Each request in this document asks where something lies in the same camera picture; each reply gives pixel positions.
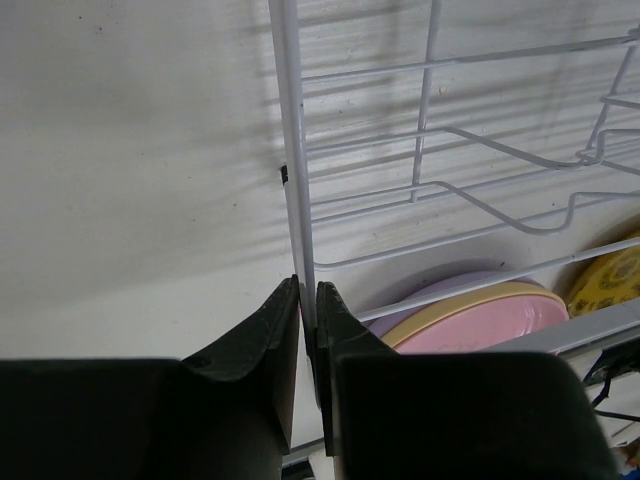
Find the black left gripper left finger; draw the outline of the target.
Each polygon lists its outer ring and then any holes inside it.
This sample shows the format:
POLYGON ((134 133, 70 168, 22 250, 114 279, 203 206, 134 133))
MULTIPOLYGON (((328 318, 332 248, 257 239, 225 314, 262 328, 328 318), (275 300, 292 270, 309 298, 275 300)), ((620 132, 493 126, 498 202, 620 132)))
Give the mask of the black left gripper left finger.
POLYGON ((299 283, 184 359, 1 364, 5 479, 277 479, 289 452, 299 283))

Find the pink plate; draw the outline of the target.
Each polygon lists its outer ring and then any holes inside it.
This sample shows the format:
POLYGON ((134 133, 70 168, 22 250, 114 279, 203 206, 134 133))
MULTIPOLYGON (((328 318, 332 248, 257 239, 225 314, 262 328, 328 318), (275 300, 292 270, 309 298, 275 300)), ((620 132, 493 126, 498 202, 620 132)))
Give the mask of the pink plate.
POLYGON ((560 300, 542 295, 511 296, 448 316, 413 334, 394 350, 400 354, 473 352, 568 319, 560 300))

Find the beige plate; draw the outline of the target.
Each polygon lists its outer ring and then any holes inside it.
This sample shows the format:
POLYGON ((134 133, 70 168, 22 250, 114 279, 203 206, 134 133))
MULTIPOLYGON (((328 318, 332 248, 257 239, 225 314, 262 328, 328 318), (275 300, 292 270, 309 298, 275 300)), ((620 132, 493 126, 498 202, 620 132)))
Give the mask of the beige plate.
POLYGON ((432 303, 381 334, 380 338, 388 346, 394 348, 413 334, 428 326, 433 326, 436 322, 455 313, 492 300, 518 295, 542 295, 562 301, 556 294, 539 285, 509 281, 432 303))

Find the yellow black patterned plate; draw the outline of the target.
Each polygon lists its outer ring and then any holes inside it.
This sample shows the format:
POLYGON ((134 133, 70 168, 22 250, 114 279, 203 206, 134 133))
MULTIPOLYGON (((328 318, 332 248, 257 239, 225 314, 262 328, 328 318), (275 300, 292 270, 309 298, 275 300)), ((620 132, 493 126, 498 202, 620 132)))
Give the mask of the yellow black patterned plate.
POLYGON ((639 247, 598 257, 576 280, 567 299, 571 318, 639 297, 639 247))

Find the white wire dish rack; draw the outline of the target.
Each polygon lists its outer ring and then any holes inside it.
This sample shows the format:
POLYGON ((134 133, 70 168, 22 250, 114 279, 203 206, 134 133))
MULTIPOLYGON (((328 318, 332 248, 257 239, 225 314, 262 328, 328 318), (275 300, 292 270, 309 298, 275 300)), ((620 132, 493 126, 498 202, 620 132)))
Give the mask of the white wire dish rack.
POLYGON ((639 214, 635 1, 272 1, 302 319, 467 266, 560 283, 639 214))

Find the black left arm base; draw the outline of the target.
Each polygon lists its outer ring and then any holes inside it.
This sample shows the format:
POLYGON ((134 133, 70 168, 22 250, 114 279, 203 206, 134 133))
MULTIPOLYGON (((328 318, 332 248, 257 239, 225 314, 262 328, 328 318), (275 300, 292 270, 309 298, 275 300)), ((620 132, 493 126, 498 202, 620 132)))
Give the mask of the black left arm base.
POLYGON ((619 475, 639 478, 639 341, 605 349, 583 378, 619 475))

